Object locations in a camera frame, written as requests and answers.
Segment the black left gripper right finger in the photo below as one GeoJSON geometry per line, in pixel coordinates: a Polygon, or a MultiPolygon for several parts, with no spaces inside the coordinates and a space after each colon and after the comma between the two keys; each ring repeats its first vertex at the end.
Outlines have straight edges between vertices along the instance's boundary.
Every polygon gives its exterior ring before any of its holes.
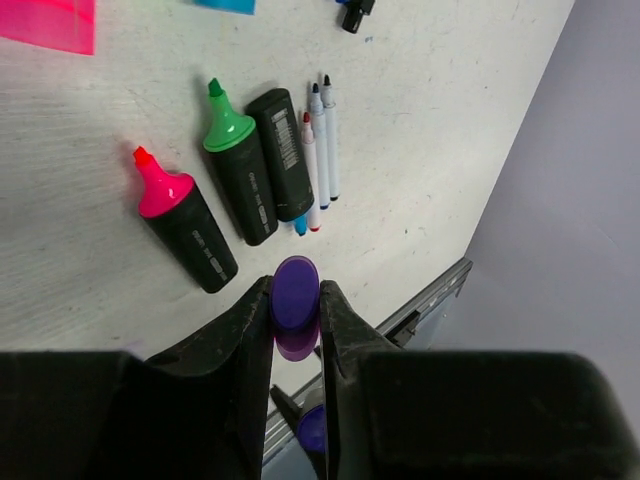
{"type": "Polygon", "coordinates": [[[639,445],[601,371],[535,351],[358,358],[330,479],[635,479],[639,445]]]}

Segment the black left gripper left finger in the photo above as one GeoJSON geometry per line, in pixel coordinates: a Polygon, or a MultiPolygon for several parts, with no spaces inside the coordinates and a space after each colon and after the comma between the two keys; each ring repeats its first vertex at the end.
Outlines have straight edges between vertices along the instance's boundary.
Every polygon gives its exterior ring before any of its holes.
{"type": "Polygon", "coordinates": [[[1,356],[5,479],[257,479],[273,341],[269,277],[182,341],[1,356]]]}

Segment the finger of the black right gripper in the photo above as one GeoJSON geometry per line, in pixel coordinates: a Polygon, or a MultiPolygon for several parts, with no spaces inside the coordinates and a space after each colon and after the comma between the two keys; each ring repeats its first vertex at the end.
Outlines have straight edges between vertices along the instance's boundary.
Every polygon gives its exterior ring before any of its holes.
{"type": "Polygon", "coordinates": [[[270,388],[270,398],[275,404],[280,415],[291,430],[294,438],[302,448],[307,459],[318,479],[325,479],[325,454],[308,450],[298,438],[298,426],[302,419],[302,408],[294,401],[292,397],[287,395],[279,386],[274,385],[270,388]]]}

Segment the pink cap black highlighter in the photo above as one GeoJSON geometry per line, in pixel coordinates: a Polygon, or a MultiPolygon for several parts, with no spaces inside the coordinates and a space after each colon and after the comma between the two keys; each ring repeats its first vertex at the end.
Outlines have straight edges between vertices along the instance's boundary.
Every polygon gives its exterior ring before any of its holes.
{"type": "Polygon", "coordinates": [[[239,267],[194,178],[166,171],[142,146],[133,158],[144,185],[139,215],[205,292],[221,291],[239,267]]]}

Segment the red cap white marker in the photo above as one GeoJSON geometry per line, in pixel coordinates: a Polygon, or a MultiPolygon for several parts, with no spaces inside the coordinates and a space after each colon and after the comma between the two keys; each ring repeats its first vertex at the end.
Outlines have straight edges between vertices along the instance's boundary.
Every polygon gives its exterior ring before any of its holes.
{"type": "Polygon", "coordinates": [[[321,229],[318,163],[316,141],[311,126],[311,116],[309,112],[303,113],[301,141],[313,193],[313,203],[306,214],[306,223],[309,230],[312,232],[318,232],[321,229]]]}

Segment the green cap black highlighter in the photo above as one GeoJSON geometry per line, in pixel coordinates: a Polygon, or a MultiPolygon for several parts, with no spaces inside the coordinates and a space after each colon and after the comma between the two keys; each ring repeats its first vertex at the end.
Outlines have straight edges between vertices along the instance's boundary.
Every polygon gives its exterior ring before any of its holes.
{"type": "Polygon", "coordinates": [[[212,122],[203,140],[242,237],[258,246],[278,227],[256,121],[237,112],[218,79],[208,84],[212,122]]]}

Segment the light blue cap black highlighter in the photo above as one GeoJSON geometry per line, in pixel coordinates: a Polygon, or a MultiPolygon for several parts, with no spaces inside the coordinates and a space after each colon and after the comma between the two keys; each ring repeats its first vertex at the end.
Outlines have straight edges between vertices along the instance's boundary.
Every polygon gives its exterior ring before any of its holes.
{"type": "Polygon", "coordinates": [[[295,232],[304,236],[314,194],[290,93],[273,88],[250,102],[245,111],[256,122],[277,218],[292,223],[295,232]]]}

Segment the blue cap white marker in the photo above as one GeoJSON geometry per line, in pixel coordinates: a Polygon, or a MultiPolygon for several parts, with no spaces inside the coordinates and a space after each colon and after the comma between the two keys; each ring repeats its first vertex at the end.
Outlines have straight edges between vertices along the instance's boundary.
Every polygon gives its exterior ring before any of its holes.
{"type": "Polygon", "coordinates": [[[320,87],[317,83],[314,83],[311,87],[309,113],[311,116],[311,127],[316,145],[319,204],[321,210],[326,210],[329,208],[331,202],[329,187],[327,127],[320,87]]]}

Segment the black cap silver pen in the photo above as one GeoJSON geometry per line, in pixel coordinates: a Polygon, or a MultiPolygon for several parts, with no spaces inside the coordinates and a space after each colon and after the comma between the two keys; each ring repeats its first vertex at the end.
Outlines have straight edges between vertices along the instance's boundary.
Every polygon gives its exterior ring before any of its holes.
{"type": "Polygon", "coordinates": [[[328,74],[324,75],[321,100],[326,117],[330,200],[336,201],[341,193],[337,107],[333,85],[328,74]]]}

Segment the purple cap black highlighter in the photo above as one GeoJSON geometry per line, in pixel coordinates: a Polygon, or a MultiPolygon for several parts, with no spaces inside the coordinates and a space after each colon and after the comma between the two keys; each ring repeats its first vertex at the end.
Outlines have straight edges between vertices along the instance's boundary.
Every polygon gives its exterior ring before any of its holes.
{"type": "Polygon", "coordinates": [[[304,409],[295,432],[300,446],[310,452],[325,453],[326,415],[322,403],[304,409]]]}

